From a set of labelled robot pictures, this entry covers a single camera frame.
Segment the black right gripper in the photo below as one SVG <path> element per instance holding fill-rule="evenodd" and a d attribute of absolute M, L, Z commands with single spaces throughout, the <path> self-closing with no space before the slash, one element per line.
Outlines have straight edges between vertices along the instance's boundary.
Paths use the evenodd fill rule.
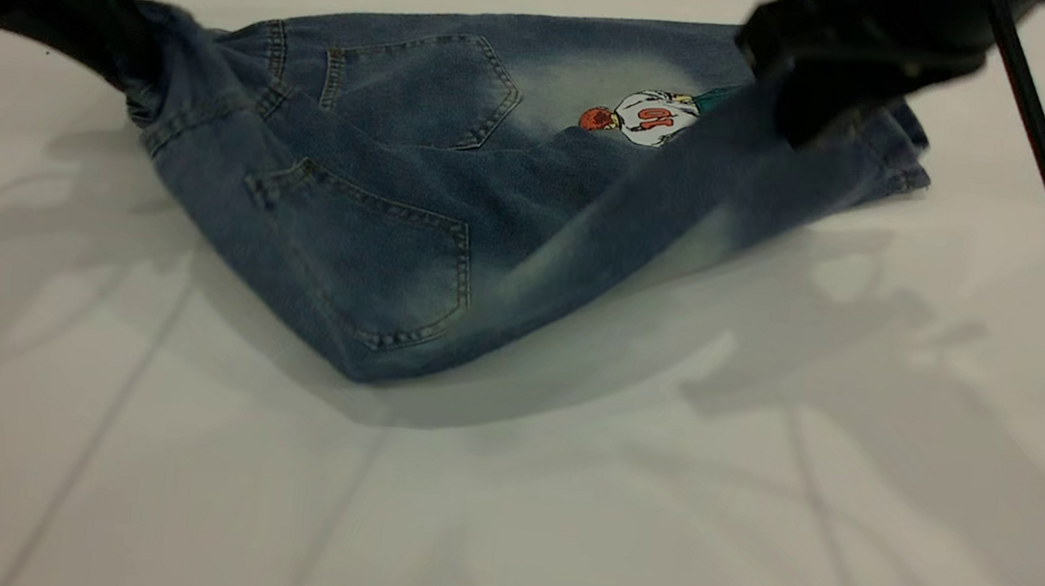
<path fill-rule="evenodd" d="M 782 75 L 773 119 L 798 148 L 879 100 L 980 71 L 988 0 L 765 0 L 737 32 L 758 76 Z"/>

